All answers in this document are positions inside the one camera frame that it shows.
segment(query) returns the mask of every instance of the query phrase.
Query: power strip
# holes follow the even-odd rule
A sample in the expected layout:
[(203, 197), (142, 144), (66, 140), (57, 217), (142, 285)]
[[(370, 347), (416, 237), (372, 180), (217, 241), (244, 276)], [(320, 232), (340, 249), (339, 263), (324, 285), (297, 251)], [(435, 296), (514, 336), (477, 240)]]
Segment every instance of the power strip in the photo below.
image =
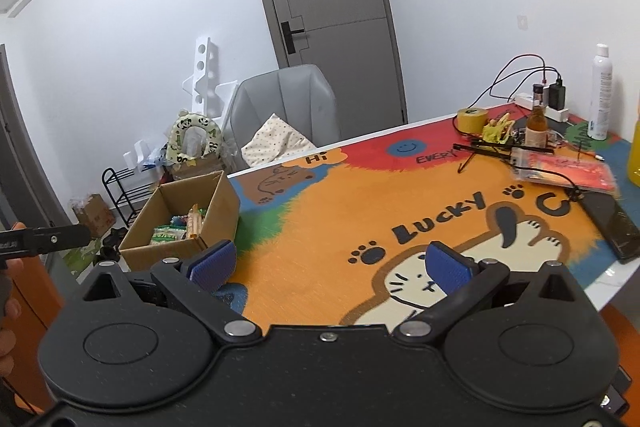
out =
[[(516, 95), (513, 103), (531, 110), (533, 109), (533, 95), (527, 92), (520, 92)], [(569, 110), (564, 108), (558, 111), (547, 106), (545, 107), (545, 116), (551, 120), (556, 120), (557, 122), (566, 122), (569, 120)]]

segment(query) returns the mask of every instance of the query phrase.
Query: blue smiley face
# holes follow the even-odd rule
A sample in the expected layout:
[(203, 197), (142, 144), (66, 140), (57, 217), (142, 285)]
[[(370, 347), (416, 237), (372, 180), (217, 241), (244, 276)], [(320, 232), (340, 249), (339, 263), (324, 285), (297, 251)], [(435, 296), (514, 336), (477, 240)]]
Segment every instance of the blue smiley face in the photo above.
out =
[(415, 156), (427, 149), (427, 144), (420, 140), (402, 140), (386, 148), (386, 152), (391, 156), (405, 158)]

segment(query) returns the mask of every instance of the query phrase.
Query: polka dot pillow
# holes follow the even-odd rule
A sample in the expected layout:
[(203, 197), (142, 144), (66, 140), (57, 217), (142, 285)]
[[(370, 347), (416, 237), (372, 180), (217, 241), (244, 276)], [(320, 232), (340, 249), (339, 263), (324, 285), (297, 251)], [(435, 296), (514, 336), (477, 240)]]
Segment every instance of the polka dot pillow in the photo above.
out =
[(274, 113), (242, 147), (242, 158), (255, 167), (315, 149), (309, 140)]

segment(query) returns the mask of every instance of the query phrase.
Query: black smartphone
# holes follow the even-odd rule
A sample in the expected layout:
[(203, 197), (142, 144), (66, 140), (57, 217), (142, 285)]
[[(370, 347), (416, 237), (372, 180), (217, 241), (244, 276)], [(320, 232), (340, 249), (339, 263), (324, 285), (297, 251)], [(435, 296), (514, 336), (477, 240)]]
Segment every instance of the black smartphone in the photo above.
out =
[(584, 191), (578, 203), (593, 221), (620, 263), (640, 255), (640, 230), (610, 194)]

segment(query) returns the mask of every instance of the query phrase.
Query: gray leather chair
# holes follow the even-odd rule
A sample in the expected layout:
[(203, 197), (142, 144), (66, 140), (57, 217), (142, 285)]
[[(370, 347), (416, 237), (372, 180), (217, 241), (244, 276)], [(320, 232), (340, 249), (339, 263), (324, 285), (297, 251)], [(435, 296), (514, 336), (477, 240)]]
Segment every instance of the gray leather chair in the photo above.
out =
[[(340, 141), (335, 95), (317, 66), (295, 66), (244, 80), (230, 102), (225, 141), (235, 142), (240, 151), (273, 113), (317, 147)], [(238, 169), (248, 167), (241, 153), (236, 164)]]

